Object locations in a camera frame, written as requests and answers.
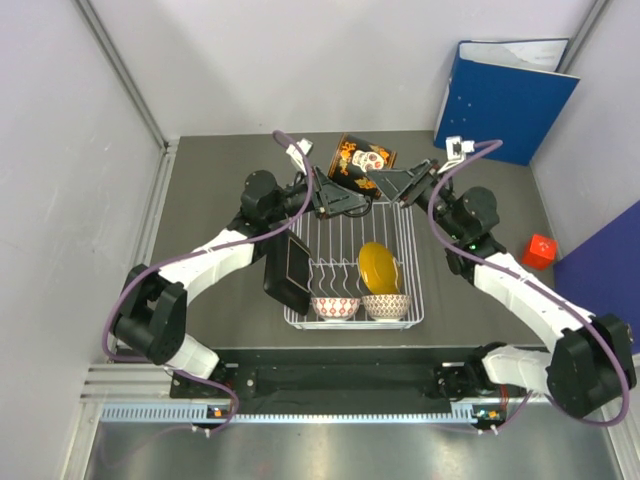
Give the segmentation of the black skull mug red inside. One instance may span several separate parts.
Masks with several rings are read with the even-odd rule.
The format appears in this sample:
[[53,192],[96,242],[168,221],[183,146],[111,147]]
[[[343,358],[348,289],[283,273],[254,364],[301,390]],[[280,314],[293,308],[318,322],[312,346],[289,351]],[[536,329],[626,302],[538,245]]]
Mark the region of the black skull mug red inside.
[[390,169],[397,152],[382,145],[344,133],[328,170],[328,178],[339,186],[371,199],[379,199],[381,192],[367,177],[373,170]]

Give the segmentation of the black floral rectangular tray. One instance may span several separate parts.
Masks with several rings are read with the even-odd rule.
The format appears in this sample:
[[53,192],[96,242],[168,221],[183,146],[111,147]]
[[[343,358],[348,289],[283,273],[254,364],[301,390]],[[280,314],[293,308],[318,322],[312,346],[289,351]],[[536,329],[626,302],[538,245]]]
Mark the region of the black floral rectangular tray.
[[266,242],[264,291],[303,316],[311,303],[310,257],[306,244],[291,230]]

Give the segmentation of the yellow patterned plate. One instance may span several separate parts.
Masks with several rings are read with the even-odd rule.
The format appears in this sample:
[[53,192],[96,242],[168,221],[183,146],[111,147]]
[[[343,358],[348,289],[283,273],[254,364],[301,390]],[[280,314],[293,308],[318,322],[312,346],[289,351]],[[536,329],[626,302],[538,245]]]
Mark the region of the yellow patterned plate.
[[402,280],[399,264],[384,245],[377,242],[365,243],[358,254],[358,268],[371,294],[400,293]]

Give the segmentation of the brown patterned small bowl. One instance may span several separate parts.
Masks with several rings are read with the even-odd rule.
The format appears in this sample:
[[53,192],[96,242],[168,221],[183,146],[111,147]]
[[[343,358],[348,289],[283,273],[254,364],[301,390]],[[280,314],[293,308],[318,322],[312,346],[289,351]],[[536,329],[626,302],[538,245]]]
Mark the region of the brown patterned small bowl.
[[369,317],[378,322],[398,322],[408,313],[411,297],[405,294],[363,296],[361,303]]

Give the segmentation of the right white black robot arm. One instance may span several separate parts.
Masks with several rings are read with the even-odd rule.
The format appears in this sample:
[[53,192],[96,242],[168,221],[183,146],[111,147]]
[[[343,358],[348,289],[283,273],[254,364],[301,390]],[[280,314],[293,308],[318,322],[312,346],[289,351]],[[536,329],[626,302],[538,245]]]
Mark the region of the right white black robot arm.
[[619,399],[618,415],[603,424],[620,424],[637,384],[627,325],[572,304],[527,272],[491,233],[499,222],[493,192],[477,186],[456,195],[453,174],[425,160],[408,170],[371,169],[366,176],[388,200],[421,208],[446,249],[451,272],[502,304],[546,348],[501,342],[477,348],[465,363],[469,388],[481,396],[501,385],[543,394],[585,424],[591,413]]

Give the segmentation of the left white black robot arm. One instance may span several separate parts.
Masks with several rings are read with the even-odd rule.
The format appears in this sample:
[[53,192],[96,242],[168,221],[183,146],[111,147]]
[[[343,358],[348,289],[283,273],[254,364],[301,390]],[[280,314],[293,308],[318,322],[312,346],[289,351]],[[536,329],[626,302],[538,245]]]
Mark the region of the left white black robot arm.
[[106,333],[143,360],[192,376],[205,396],[226,387],[219,357],[186,332],[189,303],[227,275],[260,259],[266,261],[264,291],[305,315],[311,304],[311,253],[291,224],[312,212],[319,219],[366,214],[370,200],[331,181],[319,168],[297,173],[293,184],[278,185],[266,170],[245,180],[240,210],[213,240],[153,267],[138,265],[126,279]]

